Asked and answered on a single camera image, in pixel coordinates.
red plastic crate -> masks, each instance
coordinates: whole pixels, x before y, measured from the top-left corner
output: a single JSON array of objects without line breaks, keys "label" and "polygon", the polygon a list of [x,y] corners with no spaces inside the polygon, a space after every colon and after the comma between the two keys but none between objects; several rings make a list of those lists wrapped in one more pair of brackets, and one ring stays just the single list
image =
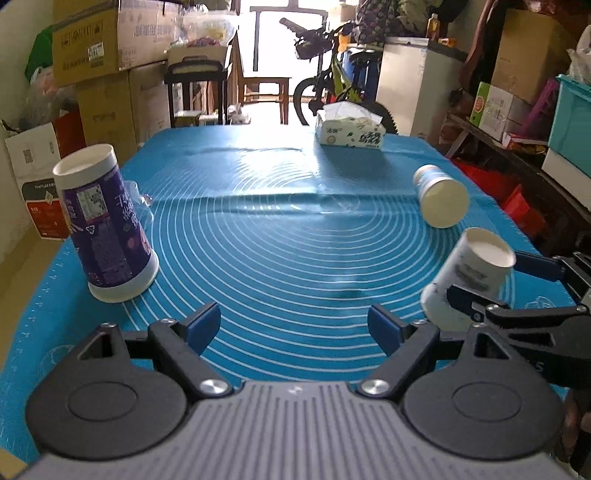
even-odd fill
[{"label": "red plastic crate", "polygon": [[517,180],[510,175],[498,171],[489,171],[468,163],[452,160],[463,174],[471,179],[484,193],[493,197],[500,205],[513,193]]},{"label": "red plastic crate", "polygon": [[544,229],[546,222],[542,214],[533,208],[523,197],[523,187],[519,184],[501,208],[515,222],[519,229],[530,238],[535,238]]}]

white paper cup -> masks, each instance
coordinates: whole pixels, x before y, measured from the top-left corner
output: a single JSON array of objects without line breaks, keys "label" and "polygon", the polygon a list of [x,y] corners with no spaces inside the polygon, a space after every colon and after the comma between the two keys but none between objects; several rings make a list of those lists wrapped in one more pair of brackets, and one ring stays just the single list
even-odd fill
[{"label": "white paper cup", "polygon": [[441,330],[465,331],[472,320],[450,307],[447,289],[458,285],[495,299],[515,262],[515,252],[500,236],[483,228],[464,230],[433,282],[423,289],[421,307],[427,318]]},{"label": "white paper cup", "polygon": [[435,165],[423,165],[413,176],[423,219],[433,228],[460,222],[470,206],[468,190]]},{"label": "white paper cup", "polygon": [[119,303],[141,294],[156,278],[150,246],[125,190],[111,145],[93,145],[53,168],[72,242],[100,301]]}]

hanging clothes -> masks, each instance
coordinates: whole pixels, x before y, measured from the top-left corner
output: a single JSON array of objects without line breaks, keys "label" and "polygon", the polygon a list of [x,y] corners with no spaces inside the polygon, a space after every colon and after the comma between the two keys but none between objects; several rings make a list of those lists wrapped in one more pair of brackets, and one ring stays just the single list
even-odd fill
[{"label": "hanging clothes", "polygon": [[387,37],[424,37],[442,0],[365,0],[358,8],[358,43],[383,45]]}]

purple paper cup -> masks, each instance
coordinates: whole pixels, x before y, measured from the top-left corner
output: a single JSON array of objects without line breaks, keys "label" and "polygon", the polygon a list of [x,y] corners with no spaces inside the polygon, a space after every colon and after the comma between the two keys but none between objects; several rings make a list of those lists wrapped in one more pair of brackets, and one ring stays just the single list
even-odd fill
[{"label": "purple paper cup", "polygon": [[125,191],[113,147],[83,148],[53,168],[72,242],[100,301],[119,303],[140,295],[160,263]]}]

cup rim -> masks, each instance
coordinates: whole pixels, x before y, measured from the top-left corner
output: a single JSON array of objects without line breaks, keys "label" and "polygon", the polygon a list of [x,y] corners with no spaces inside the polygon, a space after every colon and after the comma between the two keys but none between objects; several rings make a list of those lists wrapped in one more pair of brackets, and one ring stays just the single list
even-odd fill
[{"label": "cup rim", "polygon": [[[464,234],[466,235],[466,243],[468,248],[470,248],[470,250],[482,261],[498,268],[511,268],[517,262],[515,252],[509,246],[509,244],[505,242],[505,240],[503,240],[499,235],[491,232],[490,230],[480,227],[471,227],[464,230]],[[474,242],[486,242],[503,250],[505,253],[504,259],[493,259],[490,257],[482,258],[482,256],[474,250]]]},{"label": "cup rim", "polygon": [[113,153],[113,146],[96,144],[77,150],[64,157],[53,168],[54,177],[79,174],[82,170],[97,165]]}]

